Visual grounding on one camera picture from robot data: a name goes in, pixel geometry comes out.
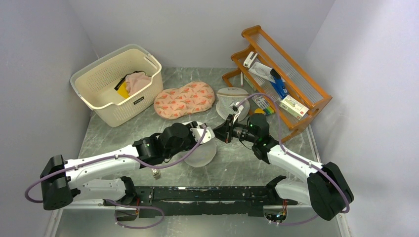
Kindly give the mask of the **white cylindrical mesh laundry bag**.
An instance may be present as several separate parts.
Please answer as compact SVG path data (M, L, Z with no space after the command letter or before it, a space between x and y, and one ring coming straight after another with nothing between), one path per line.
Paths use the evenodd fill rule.
M199 145L184 161L192 167L203 167L209 164L216 155L216 138L211 141Z

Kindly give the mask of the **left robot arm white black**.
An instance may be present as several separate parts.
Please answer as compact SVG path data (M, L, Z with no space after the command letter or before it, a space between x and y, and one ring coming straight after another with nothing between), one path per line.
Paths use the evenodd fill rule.
M40 174L44 210L61 209L80 200L109 199L123 205L136 201L137 191L127 177L106 181L104 176L142 168L163 169L190 157L207 138L204 123L174 123L161 133L135 141L116 151L84 159L51 157ZM177 162L169 160L183 152Z

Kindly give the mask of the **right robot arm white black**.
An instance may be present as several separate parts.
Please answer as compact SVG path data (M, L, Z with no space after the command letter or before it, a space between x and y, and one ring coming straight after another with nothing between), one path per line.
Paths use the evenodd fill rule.
M267 164L285 169L298 178L284 178L267 190L271 204L284 199L310 205L317 216L331 220L350 210L354 195L340 168L333 162L322 164L304 158L286 148L270 135L270 125L262 114L253 114L246 124L240 124L229 115L213 130L217 139L230 143L232 138L252 143L254 155Z

